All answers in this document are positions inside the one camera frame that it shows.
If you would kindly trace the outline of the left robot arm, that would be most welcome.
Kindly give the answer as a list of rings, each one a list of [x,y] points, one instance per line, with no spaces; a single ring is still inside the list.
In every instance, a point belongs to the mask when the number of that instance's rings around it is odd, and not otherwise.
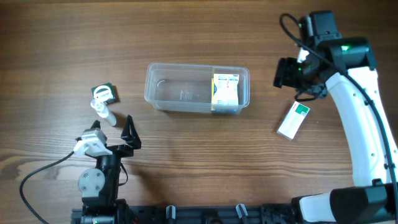
[[[85,170],[78,179],[78,189],[83,202],[82,210],[74,210],[72,223],[139,223],[139,218],[129,208],[125,199],[118,199],[119,181],[124,157],[132,157],[141,148],[141,140],[130,115],[126,118],[121,139],[124,144],[108,146],[107,137],[96,120],[90,129],[84,130],[73,152],[96,160],[96,166]]]

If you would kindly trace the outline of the white green medicine box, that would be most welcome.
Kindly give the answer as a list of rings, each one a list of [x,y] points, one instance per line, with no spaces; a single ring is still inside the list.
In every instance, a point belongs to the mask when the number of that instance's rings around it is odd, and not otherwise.
[[[277,134],[292,140],[309,111],[309,107],[295,101],[277,129]]]

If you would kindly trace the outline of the white blue medicine box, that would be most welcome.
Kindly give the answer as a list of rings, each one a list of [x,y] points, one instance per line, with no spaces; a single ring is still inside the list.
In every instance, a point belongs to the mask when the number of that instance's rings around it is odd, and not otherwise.
[[[214,106],[238,105],[238,83],[238,74],[215,73],[213,75],[211,104]]]

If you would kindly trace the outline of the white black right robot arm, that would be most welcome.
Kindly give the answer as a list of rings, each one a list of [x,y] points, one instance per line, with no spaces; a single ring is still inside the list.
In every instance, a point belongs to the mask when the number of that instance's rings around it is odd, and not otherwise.
[[[346,134],[353,186],[295,197],[296,223],[397,220],[397,146],[379,95],[376,59],[364,37],[344,38],[331,11],[294,20],[297,58],[279,60],[274,86],[296,90],[298,102],[330,95]]]

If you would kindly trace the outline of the blue yellow VapoDrops box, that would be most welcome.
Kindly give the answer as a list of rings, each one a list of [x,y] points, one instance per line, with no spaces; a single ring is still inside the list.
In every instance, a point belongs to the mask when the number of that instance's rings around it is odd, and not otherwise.
[[[213,113],[235,113],[239,106],[239,75],[214,74],[212,79],[211,110]]]

